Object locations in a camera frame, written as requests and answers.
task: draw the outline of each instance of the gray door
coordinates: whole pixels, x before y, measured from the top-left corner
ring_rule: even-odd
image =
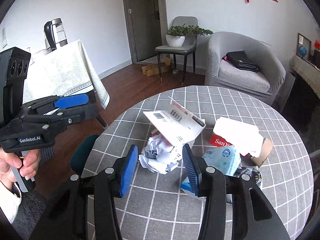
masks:
[[[155,47],[162,44],[158,0],[129,0],[129,3],[136,60],[141,61],[155,56]]]

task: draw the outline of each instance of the barcode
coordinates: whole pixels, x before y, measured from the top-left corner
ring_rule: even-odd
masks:
[[[178,122],[180,122],[182,120],[182,117],[174,110],[171,111],[170,113],[174,119],[176,119]]]

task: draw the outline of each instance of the gray chair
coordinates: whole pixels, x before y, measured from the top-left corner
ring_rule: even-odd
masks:
[[[197,26],[198,20],[195,17],[185,17],[185,16],[178,16],[175,17],[175,19],[172,22],[172,26]],[[197,35],[189,34],[186,36],[185,41],[182,45],[182,47],[170,47],[168,45],[163,45],[156,47],[156,53],[158,57],[158,68],[159,68],[159,74],[160,79],[162,82],[162,73],[161,73],[161,67],[160,67],[160,54],[173,54],[173,62],[174,62],[174,69],[176,69],[176,55],[184,55],[184,61],[183,61],[183,76],[182,76],[182,86],[184,83],[184,78],[186,76],[186,69],[187,69],[187,56],[188,54],[193,55],[193,73],[196,71],[196,46],[197,46]]]
[[[248,58],[259,65],[260,72],[239,70],[222,59],[228,52],[240,50],[244,50]],[[284,77],[284,67],[261,41],[230,32],[211,35],[205,85],[238,90],[271,105]]]

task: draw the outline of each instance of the potted plant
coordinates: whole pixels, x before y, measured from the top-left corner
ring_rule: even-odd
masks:
[[[205,30],[199,26],[171,26],[168,30],[168,34],[165,36],[167,39],[168,46],[170,47],[182,47],[185,36],[188,34],[197,34],[200,36],[205,36],[212,34],[210,30]]]

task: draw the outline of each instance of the gray checkered tablecloth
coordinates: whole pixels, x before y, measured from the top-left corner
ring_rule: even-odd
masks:
[[[209,139],[215,121],[228,117],[255,124],[270,138],[274,148],[259,168],[263,193],[275,208],[291,239],[302,231],[312,203],[313,175],[308,153],[298,133],[274,109],[244,93],[217,87],[189,86],[169,90],[141,101],[121,114],[97,139],[82,176],[92,176],[125,156],[132,144],[139,152],[154,126],[143,111],[165,110],[172,97],[205,119],[206,128],[192,148],[202,156],[212,148]],[[123,239],[197,239],[204,202],[183,193],[179,185],[186,177],[183,162],[161,175],[137,165],[128,195],[115,199]],[[95,238],[93,198],[88,205],[89,239]],[[227,204],[225,239],[231,239],[232,205]]]

